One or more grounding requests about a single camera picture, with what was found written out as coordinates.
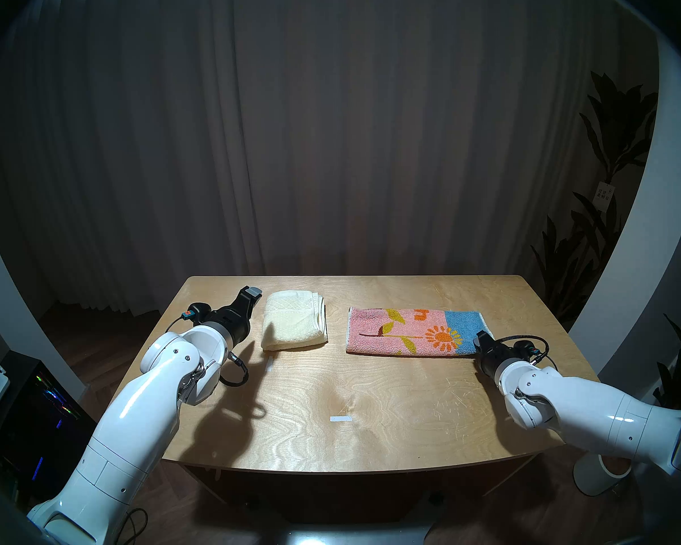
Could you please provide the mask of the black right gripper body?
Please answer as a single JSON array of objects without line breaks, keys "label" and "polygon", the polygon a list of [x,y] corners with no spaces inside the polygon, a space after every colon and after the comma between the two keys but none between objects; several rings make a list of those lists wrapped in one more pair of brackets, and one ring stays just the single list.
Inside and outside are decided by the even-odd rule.
[{"label": "black right gripper body", "polygon": [[530,362],[537,355],[534,345],[492,345],[490,347],[476,346],[476,361],[478,369],[490,378],[494,378],[497,369],[506,361]]}]

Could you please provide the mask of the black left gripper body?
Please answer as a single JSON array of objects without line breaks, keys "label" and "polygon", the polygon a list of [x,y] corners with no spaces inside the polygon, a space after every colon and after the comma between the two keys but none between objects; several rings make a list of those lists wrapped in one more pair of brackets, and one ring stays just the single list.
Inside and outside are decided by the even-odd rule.
[{"label": "black left gripper body", "polygon": [[228,348],[235,348],[251,332],[252,312],[253,298],[237,297],[230,305],[211,311],[204,325],[219,331],[226,339]]}]

